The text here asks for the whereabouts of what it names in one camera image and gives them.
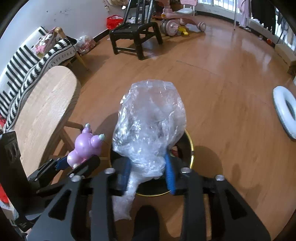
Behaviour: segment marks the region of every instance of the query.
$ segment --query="clear plastic bag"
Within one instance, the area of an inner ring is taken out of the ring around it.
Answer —
[[[81,36],[79,39],[76,39],[77,43],[74,45],[76,51],[81,55],[87,54],[96,46],[96,42],[92,37],[88,35]]]
[[[185,108],[171,82],[134,83],[120,104],[113,150],[131,159],[132,171],[125,195],[113,197],[115,220],[130,218],[140,183],[163,175],[166,150],[176,144],[186,127]]]

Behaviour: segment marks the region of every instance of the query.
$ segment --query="pink toy figure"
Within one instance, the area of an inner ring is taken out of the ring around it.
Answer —
[[[68,164],[74,169],[90,158],[91,155],[99,156],[104,138],[104,134],[94,136],[90,124],[87,123],[82,133],[75,140],[75,149],[68,154]]]

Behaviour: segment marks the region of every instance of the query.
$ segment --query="bolt head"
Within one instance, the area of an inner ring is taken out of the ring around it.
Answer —
[[[180,172],[181,173],[191,173],[191,169],[189,167],[182,167]]]
[[[223,175],[221,175],[221,174],[219,174],[219,175],[216,175],[215,176],[215,179],[217,180],[217,181],[224,181],[225,180],[225,176],[223,176]]]
[[[80,180],[81,180],[81,176],[75,175],[75,176],[71,177],[72,182],[79,182]]]
[[[104,170],[104,173],[106,173],[106,174],[112,174],[112,173],[114,173],[114,172],[115,172],[115,169],[112,168],[112,167],[106,168],[106,169]]]

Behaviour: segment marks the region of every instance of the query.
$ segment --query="black and white striped blanket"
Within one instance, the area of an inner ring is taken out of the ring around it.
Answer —
[[[46,34],[42,28],[35,32]],[[74,55],[75,49],[68,39],[61,39],[41,60],[26,44],[16,51],[0,76],[0,115],[6,119],[4,132],[14,126],[26,99],[44,73]]]

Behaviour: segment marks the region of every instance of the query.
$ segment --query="person's foot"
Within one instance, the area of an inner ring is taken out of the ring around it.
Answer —
[[[132,241],[159,241],[159,218],[152,206],[142,206],[137,212]]]

